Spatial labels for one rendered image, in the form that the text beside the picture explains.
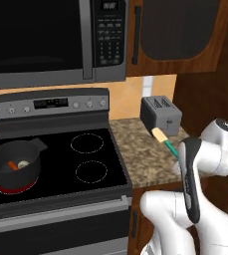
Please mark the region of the dark grey pot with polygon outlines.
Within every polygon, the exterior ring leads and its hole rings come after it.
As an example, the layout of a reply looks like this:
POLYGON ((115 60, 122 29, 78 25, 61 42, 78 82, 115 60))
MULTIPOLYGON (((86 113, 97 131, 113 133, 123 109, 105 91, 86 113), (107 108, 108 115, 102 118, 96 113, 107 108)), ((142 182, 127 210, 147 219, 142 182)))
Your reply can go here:
POLYGON ((41 171, 40 152, 48 147, 38 138, 32 140, 14 140, 0 145, 0 190, 21 189, 33 184, 41 171), (13 170, 9 161, 18 164, 28 161, 29 164, 13 170))

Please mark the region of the grey toaster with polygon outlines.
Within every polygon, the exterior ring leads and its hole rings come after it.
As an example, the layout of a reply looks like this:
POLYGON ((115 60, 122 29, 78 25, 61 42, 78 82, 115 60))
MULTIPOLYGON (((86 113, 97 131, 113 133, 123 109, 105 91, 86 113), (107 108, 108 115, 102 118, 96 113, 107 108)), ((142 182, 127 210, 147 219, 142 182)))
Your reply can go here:
POLYGON ((148 131, 160 128, 167 136, 179 133, 182 111, 167 96, 143 97, 139 118, 148 131))

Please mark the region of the steel and black stove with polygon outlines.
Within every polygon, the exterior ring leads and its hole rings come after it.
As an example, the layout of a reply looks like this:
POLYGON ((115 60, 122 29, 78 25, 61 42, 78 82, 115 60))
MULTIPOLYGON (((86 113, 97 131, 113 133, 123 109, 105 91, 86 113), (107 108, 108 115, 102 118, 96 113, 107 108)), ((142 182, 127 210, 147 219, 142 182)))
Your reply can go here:
MULTIPOLYGON (((38 138, 48 147, 33 184, 0 190, 0 219, 131 198, 109 110, 104 88, 0 95, 0 145, 38 138)), ((127 255, 130 210, 1 232, 0 255, 127 255)))

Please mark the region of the brown wooden tall cabinet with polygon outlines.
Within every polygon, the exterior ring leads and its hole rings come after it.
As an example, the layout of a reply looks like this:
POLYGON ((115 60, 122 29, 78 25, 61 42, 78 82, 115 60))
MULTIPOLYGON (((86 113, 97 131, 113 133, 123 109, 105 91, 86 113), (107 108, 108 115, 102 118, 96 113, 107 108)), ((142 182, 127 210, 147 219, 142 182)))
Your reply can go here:
MULTIPOLYGON (((192 136, 200 135, 217 118, 228 121, 228 28, 217 70, 179 75, 173 102, 183 113, 181 126, 192 136)), ((203 191, 212 203, 228 213, 228 176, 208 177, 203 191)))

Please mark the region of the brown base cupboard door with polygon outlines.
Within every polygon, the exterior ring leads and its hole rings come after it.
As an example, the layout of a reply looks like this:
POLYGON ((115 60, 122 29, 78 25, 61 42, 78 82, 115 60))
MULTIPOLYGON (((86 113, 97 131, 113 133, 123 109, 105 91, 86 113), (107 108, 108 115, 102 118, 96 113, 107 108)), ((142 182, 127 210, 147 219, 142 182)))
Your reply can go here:
POLYGON ((153 233, 152 223, 142 215, 139 208, 139 202, 140 202, 141 196, 146 191, 152 191, 152 190, 181 191, 182 184, 180 181, 178 181, 178 182, 154 185, 150 187, 139 187, 139 188, 134 188, 132 190, 127 255, 139 255, 140 251, 142 250, 144 245, 149 241, 153 233), (136 225, 135 238, 131 238, 132 212, 134 210, 137 211, 137 225, 136 225))

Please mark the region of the brown cupboard door, dark panel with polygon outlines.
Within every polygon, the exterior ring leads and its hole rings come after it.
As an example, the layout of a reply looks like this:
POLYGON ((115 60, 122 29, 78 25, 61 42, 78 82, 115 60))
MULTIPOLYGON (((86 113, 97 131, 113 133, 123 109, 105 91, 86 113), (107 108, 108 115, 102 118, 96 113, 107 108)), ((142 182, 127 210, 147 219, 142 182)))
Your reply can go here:
POLYGON ((129 0, 129 77, 213 72, 228 25, 228 0, 129 0), (141 6, 137 65, 134 7, 141 6))

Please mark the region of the black and steel microwave oven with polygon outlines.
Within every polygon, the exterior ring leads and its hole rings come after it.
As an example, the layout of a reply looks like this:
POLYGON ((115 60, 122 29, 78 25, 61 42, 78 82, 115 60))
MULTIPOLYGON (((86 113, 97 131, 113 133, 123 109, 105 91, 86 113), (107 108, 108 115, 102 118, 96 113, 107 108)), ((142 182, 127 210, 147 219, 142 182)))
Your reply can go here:
POLYGON ((90 0, 84 79, 79 0, 0 0, 0 90, 123 81, 129 0, 90 0))

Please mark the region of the green-handled pale spatula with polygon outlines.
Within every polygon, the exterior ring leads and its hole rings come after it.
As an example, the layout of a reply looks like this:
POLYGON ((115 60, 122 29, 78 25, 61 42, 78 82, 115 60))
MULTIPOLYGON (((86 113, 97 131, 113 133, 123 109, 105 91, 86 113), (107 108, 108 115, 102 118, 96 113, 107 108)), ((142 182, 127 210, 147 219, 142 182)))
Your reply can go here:
POLYGON ((169 151, 175 156, 175 158, 178 159, 177 150, 174 148, 174 146, 171 144, 168 137, 164 134, 164 132, 159 127, 154 127, 151 130, 151 133, 158 142, 164 143, 165 146, 169 149, 169 151))

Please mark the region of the white wall outlet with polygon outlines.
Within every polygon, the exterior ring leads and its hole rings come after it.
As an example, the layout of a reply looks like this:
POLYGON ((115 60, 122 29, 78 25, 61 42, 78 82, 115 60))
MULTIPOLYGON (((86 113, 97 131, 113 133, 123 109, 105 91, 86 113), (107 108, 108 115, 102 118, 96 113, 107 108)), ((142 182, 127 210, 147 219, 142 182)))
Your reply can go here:
POLYGON ((150 97, 153 88, 153 76, 144 76, 142 78, 141 96, 150 97))

